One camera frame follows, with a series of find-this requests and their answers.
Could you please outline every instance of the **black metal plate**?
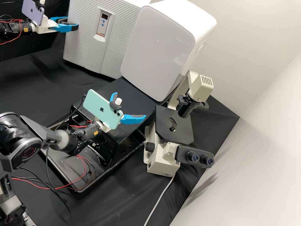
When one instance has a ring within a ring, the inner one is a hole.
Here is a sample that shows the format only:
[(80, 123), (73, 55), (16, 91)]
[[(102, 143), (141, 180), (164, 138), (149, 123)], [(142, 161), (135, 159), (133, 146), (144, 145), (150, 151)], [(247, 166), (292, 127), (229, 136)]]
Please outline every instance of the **black metal plate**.
[(177, 111), (159, 105), (156, 105), (156, 133), (161, 139), (178, 144), (189, 145), (194, 141), (190, 116), (181, 118)]

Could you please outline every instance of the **digital display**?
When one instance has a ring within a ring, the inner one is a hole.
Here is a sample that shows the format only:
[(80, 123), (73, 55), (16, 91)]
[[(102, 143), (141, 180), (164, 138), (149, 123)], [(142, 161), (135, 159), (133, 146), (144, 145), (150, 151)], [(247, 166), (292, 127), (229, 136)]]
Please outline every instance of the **digital display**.
[(101, 15), (101, 18), (106, 19), (106, 20), (108, 19), (108, 17), (109, 17), (109, 16), (106, 15), (106, 14), (102, 14), (102, 15)]

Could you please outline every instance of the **white cable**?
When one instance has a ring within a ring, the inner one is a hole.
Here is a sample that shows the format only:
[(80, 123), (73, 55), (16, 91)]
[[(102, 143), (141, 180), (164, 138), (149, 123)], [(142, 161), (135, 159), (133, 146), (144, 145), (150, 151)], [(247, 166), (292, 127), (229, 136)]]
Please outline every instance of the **white cable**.
[(145, 223), (144, 223), (143, 226), (146, 226), (146, 225), (147, 225), (147, 223), (148, 223), (148, 221), (150, 220), (150, 218), (151, 218), (153, 212), (155, 211), (157, 205), (159, 204), (159, 202), (160, 202), (162, 196), (164, 195), (164, 193), (166, 192), (166, 190), (168, 189), (168, 187), (169, 187), (170, 184), (172, 183), (174, 177), (175, 177), (175, 174), (174, 174), (173, 177), (171, 178), (171, 180), (170, 180), (170, 182), (168, 183), (168, 185), (166, 186), (166, 188), (164, 188), (163, 192), (161, 193), (160, 197), (158, 198), (158, 201), (156, 202), (156, 204), (155, 204), (154, 208), (152, 209), (151, 213), (148, 215), (148, 218), (146, 219), (146, 221), (145, 221)]

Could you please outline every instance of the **black cloth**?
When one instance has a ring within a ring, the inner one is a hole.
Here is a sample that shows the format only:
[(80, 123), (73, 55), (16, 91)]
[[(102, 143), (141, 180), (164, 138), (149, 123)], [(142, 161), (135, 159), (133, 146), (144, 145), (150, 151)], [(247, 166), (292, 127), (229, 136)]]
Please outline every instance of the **black cloth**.
[[(44, 126), (65, 116), (70, 105), (89, 89), (100, 89), (110, 81), (65, 63), (62, 50), (57, 49), (0, 62), (0, 68), (0, 112), (14, 111)], [(210, 110), (196, 109), (191, 113), (193, 146), (215, 154), (239, 117), (213, 97), (208, 103)], [(45, 162), (39, 155), (24, 167), (46, 180)], [(148, 225), (169, 225), (204, 171), (182, 164)], [(21, 169), (13, 175), (32, 176)], [(52, 170), (50, 177), (54, 184), (62, 185)], [(66, 194), (62, 196), (72, 212), (68, 223), (61, 219), (66, 210), (53, 193), (26, 182), (14, 181), (13, 185), (37, 225), (143, 225), (169, 181), (168, 177), (146, 172), (141, 148), (85, 198), (75, 200), (64, 189)]]

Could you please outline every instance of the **electrical wire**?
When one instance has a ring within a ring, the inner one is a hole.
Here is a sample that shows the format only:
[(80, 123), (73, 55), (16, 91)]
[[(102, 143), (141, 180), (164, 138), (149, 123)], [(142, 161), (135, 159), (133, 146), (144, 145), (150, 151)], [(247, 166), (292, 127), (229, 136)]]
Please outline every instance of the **electrical wire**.
[(8, 15), (8, 14), (3, 14), (3, 15), (0, 16), (0, 18), (2, 18), (4, 16), (10, 17), (10, 21), (13, 21), (13, 17), (11, 15)]
[(2, 2), (2, 3), (0, 3), (0, 5), (1, 4), (9, 4), (9, 3), (21, 3), (21, 4), (23, 4), (23, 2), (21, 2), (21, 1), (12, 1), (12, 2)]
[(162, 196), (164, 195), (164, 193), (166, 192), (166, 190), (169, 188), (169, 186), (170, 186), (170, 184), (172, 183), (172, 181), (173, 181), (174, 178), (175, 178), (175, 175), (173, 175), (173, 177), (171, 178), (170, 182), (169, 182), (169, 183), (167, 184), (167, 186), (164, 188), (163, 192), (161, 193), (160, 197), (158, 198), (158, 200), (157, 200), (157, 202), (156, 202), (154, 208), (152, 209), (151, 213), (148, 215), (148, 218), (146, 219), (146, 221), (145, 221), (145, 223), (144, 223), (143, 226), (146, 226), (146, 225), (147, 225), (147, 223), (148, 223), (148, 221), (150, 220), (150, 218), (151, 218), (153, 212), (155, 211), (157, 205), (159, 204), (159, 202), (160, 202)]
[[(63, 120), (56, 128), (55, 128), (55, 130), (57, 130), (68, 118), (70, 118), (70, 117), (72, 117), (72, 115), (74, 115), (75, 114), (75, 112), (81, 107), (81, 105), (82, 105), (82, 103), (84, 102), (84, 100), (85, 100), (85, 98), (86, 98), (86, 94), (84, 94), (83, 96), (82, 96), (82, 100), (81, 100), (81, 102), (80, 102), (80, 104), (79, 104), (79, 106), (65, 119), (65, 120)], [(49, 152), (49, 145), (47, 146), (47, 151), (46, 151), (46, 174), (47, 174), (47, 177), (48, 177), (48, 180), (49, 180), (49, 183), (50, 183), (50, 186), (52, 187), (52, 189), (55, 191), (55, 193), (56, 193), (56, 195), (59, 197), (59, 199), (60, 200), (63, 200), (63, 198), (57, 193), (57, 191), (56, 191), (56, 189), (54, 188), (54, 186), (53, 186), (53, 184), (52, 184), (52, 182), (51, 182), (51, 179), (50, 179), (50, 176), (49, 176), (49, 171), (48, 171), (48, 152)], [(71, 216), (71, 212), (70, 212), (70, 209), (69, 209), (69, 207), (67, 206), (67, 204), (64, 202), (64, 205), (66, 206), (66, 208), (67, 208), (67, 210), (68, 210), (68, 212), (69, 212), (69, 214), (70, 214), (70, 216)]]
[(6, 43), (12, 42), (12, 41), (18, 39), (21, 36), (21, 34), (22, 34), (21, 21), (23, 21), (23, 20), (22, 19), (14, 19), (13, 21), (9, 21), (9, 22), (8, 21), (0, 21), (0, 23), (13, 23), (13, 22), (16, 22), (16, 21), (19, 21), (19, 25), (20, 25), (20, 33), (19, 33), (19, 35), (16, 38), (13, 38), (12, 40), (0, 43), (0, 45), (4, 45)]
[(69, 125), (69, 126), (70, 126), (70, 127), (75, 127), (75, 128), (86, 128), (86, 127), (88, 127), (88, 126), (74, 126), (74, 125)]
[(34, 171), (31, 171), (30, 169), (27, 169), (27, 168), (25, 168), (25, 167), (20, 167), (20, 169), (26, 170), (26, 171), (32, 173), (33, 175), (35, 175), (42, 183), (44, 183), (44, 184), (48, 187), (48, 188), (45, 188), (45, 189), (51, 190), (51, 191), (52, 191), (52, 192), (53, 192), (53, 193), (54, 193), (54, 194), (55, 194), (55, 195), (63, 202), (63, 204), (66, 206), (66, 208), (67, 208), (69, 214), (71, 214), (70, 209), (69, 209), (69, 207), (68, 207), (67, 204), (66, 204), (67, 201), (66, 201), (65, 199), (63, 199), (63, 198), (57, 193), (57, 191), (56, 191), (53, 187), (47, 185), (46, 182), (43, 181), (42, 178), (40, 178), (39, 175), (37, 175)]
[(56, 128), (55, 128), (55, 130), (57, 130), (68, 118), (70, 118), (70, 117), (72, 117), (72, 115), (74, 115), (74, 113), (81, 107), (81, 105), (82, 105), (82, 103), (84, 102), (84, 100), (85, 100), (85, 98), (86, 98), (86, 94), (84, 94), (83, 96), (82, 96), (82, 100), (81, 100), (81, 102), (80, 102), (80, 104), (79, 104), (79, 106), (74, 110), (74, 112), (72, 112), (65, 120), (63, 120)]
[[(79, 179), (82, 179), (83, 177), (85, 177), (86, 175), (88, 175), (87, 169), (86, 169), (86, 167), (85, 167), (85, 163), (84, 163), (83, 160), (85, 160), (85, 162), (87, 163), (88, 166), (89, 166), (88, 162), (90, 163), (90, 161), (89, 161), (87, 158), (85, 158), (85, 157), (83, 157), (83, 156), (80, 156), (80, 155), (77, 155), (77, 157), (78, 157), (78, 158), (82, 161), (82, 163), (83, 163), (83, 168), (84, 168), (84, 170), (85, 170), (84, 174), (81, 175), (79, 178), (75, 179), (74, 181), (72, 181), (71, 183), (67, 184), (67, 185), (60, 186), (60, 187), (56, 187), (56, 188), (55, 188), (56, 190), (59, 190), (59, 189), (62, 189), (62, 188), (68, 188), (68, 189), (72, 189), (72, 190), (81, 190), (81, 189), (83, 189), (84, 187), (86, 187), (88, 184), (90, 184), (90, 183), (93, 181), (93, 180), (91, 180), (91, 181), (90, 181), (89, 183), (87, 183), (85, 186), (83, 186), (83, 187), (81, 187), (81, 188), (78, 188), (78, 189), (67, 187), (67, 186), (69, 186), (69, 185), (71, 185), (71, 184), (74, 184), (74, 183), (79, 182), (79, 181), (78, 181)], [(46, 183), (46, 182), (44, 182), (43, 180), (41, 180), (41, 178), (38, 178), (38, 179), (39, 179), (39, 180), (35, 180), (34, 177), (16, 177), (16, 178), (12, 178), (12, 180), (24, 181), (24, 182), (27, 182), (27, 183), (29, 183), (29, 184), (31, 184), (31, 185), (37, 187), (37, 188), (40, 188), (40, 189), (44, 189), (44, 190), (49, 190), (49, 189), (50, 189), (50, 190), (51, 190), (51, 188), (49, 188), (49, 186), (48, 186), (48, 183)], [(32, 181), (36, 181), (36, 182), (41, 182), (42, 184), (44, 184), (44, 185), (47, 186), (48, 188), (45, 188), (45, 187), (41, 187), (41, 186), (35, 185), (34, 183), (31, 183), (31, 182), (28, 181), (28, 180), (32, 180)]]

